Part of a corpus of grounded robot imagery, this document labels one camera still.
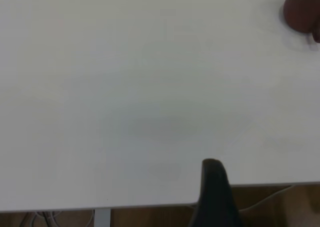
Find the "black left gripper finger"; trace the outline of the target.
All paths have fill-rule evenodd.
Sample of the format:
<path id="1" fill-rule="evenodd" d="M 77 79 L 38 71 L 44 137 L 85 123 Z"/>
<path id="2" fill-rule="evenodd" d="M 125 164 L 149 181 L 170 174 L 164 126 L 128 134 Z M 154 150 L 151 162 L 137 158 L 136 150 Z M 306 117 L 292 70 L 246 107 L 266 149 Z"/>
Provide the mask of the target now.
<path id="1" fill-rule="evenodd" d="M 200 195 L 190 227 L 242 227 L 227 172 L 216 159 L 202 161 Z"/>

